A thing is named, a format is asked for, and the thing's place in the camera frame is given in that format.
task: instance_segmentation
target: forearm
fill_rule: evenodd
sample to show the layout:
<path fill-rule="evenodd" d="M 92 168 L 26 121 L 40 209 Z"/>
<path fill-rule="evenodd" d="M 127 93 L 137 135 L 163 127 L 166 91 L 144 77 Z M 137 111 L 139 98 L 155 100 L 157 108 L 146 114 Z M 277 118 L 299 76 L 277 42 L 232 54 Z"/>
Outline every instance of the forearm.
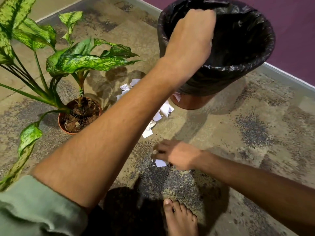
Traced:
<path fill-rule="evenodd" d="M 148 123 L 182 84 L 176 75 L 161 59 L 108 111 L 37 165 L 33 176 L 81 206 L 95 206 Z"/>
<path fill-rule="evenodd" d="M 203 152 L 197 162 L 198 169 L 237 190 L 291 230 L 314 234 L 314 189 L 209 152 Z"/>

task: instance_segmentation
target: soil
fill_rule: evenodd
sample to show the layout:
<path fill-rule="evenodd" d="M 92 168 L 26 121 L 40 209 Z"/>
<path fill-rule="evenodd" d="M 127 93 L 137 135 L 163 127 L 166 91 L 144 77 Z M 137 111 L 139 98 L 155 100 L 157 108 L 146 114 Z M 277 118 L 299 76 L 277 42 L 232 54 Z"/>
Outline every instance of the soil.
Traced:
<path fill-rule="evenodd" d="M 78 103 L 74 102 L 68 106 L 77 114 L 85 115 L 87 117 L 79 119 L 70 115 L 64 115 L 60 118 L 60 123 L 65 126 L 65 129 L 70 133 L 78 133 L 86 126 L 90 125 L 100 115 L 100 109 L 97 102 L 92 99 L 84 98 L 82 101 L 82 107 L 79 108 Z"/>

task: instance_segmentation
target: potted plant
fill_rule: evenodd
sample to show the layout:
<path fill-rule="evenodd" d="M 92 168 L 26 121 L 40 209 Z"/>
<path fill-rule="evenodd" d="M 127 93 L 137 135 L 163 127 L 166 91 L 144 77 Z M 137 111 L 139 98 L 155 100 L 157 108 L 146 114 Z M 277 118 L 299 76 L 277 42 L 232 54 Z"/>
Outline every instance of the potted plant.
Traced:
<path fill-rule="evenodd" d="M 37 122 L 31 123 L 20 134 L 18 147 L 18 161 L 0 181 L 0 191 L 5 190 L 16 181 L 22 172 L 23 166 L 28 160 L 35 142 L 42 136 L 39 124 L 48 113 L 60 113 L 59 124 L 66 131 L 65 123 L 74 122 L 76 131 L 80 131 L 101 114 L 98 103 L 92 99 L 84 98 L 84 80 L 89 70 L 108 71 L 111 68 L 134 64 L 139 60 L 128 61 L 127 58 L 137 56 L 129 47 L 117 45 L 102 39 L 86 39 L 73 45 L 71 33 L 74 25 L 82 18 L 82 12 L 70 12 L 59 15 L 61 21 L 68 27 L 63 37 L 69 43 L 69 47 L 56 50 L 56 31 L 50 25 L 38 25 L 27 18 L 31 7 L 36 0 L 4 0 L 0 5 L 0 67 L 6 69 L 35 94 L 24 92 L 0 83 L 0 86 L 13 90 L 31 99 L 41 101 L 55 107 L 55 110 L 44 113 Z M 16 39 L 34 51 L 41 85 L 29 74 L 18 56 L 14 52 L 11 40 Z M 104 50 L 100 56 L 91 55 L 91 51 L 98 45 L 108 44 L 110 50 Z M 46 82 L 38 61 L 36 51 L 50 46 L 55 53 L 47 58 L 46 70 L 52 79 Z M 58 93 L 57 85 L 60 80 L 71 74 L 80 87 L 79 97 L 68 104 L 64 104 Z"/>

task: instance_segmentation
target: terracotta pot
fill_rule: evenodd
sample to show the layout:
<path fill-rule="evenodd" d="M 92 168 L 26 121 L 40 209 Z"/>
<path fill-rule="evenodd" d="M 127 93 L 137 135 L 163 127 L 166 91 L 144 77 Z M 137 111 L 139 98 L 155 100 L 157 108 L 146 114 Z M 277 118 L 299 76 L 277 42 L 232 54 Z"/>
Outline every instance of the terracotta pot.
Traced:
<path fill-rule="evenodd" d="M 95 103 L 98 104 L 99 110 L 100 110 L 100 114 L 99 114 L 99 116 L 100 116 L 100 115 L 102 114 L 102 107 L 100 106 L 100 104 L 99 104 L 96 100 L 94 100 L 94 99 L 91 99 L 91 98 L 86 98 L 86 99 L 90 99 L 90 100 L 92 100 L 92 101 L 94 101 Z M 69 107 L 69 108 L 71 108 L 71 109 L 73 109 L 74 104 L 76 104 L 76 100 L 77 100 L 77 99 L 74 99 L 74 100 L 70 101 L 69 103 L 66 104 L 66 106 Z M 59 116 L 58 116 L 58 124 L 59 124 L 59 127 L 60 127 L 61 130 L 64 131 L 65 133 L 70 134 L 70 135 L 75 135 L 76 133 L 68 132 L 68 131 L 66 130 L 66 128 L 65 128 L 65 125 L 62 124 L 62 123 L 60 123 L 60 118 L 61 118 L 61 117 L 64 117 L 64 116 L 65 116 L 65 113 L 60 113 Z"/>
<path fill-rule="evenodd" d="M 186 109 L 186 110 L 195 110 L 202 108 L 206 105 L 216 94 L 209 96 L 194 96 L 188 94 L 180 94 L 180 101 L 178 102 L 176 97 L 172 95 L 170 99 L 173 103 L 175 103 L 178 107 Z"/>

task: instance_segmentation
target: green sleeve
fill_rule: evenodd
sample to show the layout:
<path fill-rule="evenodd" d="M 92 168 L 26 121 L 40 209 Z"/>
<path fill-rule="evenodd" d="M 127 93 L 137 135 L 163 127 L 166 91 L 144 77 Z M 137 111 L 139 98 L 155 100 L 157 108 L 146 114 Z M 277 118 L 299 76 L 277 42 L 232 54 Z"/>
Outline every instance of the green sleeve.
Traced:
<path fill-rule="evenodd" d="M 3 236 L 78 236 L 88 216 L 74 202 L 24 176 L 0 193 L 0 234 Z"/>

